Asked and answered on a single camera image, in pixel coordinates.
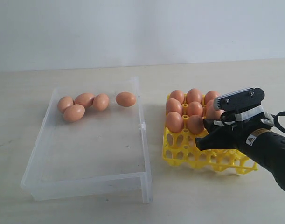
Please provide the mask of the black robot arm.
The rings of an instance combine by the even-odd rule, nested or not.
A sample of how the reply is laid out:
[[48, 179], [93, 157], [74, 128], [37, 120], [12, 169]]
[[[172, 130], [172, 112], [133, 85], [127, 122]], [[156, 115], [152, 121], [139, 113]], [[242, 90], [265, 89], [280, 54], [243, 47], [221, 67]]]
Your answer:
[[267, 117], [263, 113], [248, 120], [218, 124], [211, 119], [203, 121], [208, 135], [196, 138], [199, 150], [237, 149], [272, 173], [275, 181], [285, 191], [285, 128], [279, 117], [285, 111]]

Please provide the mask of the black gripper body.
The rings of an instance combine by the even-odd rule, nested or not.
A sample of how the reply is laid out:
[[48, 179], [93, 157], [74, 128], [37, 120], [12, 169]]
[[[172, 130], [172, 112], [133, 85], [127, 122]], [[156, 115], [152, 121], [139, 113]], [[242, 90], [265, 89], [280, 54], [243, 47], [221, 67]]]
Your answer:
[[264, 113], [249, 121], [220, 126], [209, 134], [220, 135], [226, 149], [235, 148], [244, 154], [285, 154], [285, 136], [271, 130], [275, 127], [285, 134], [280, 117], [285, 117], [285, 111], [277, 115]]

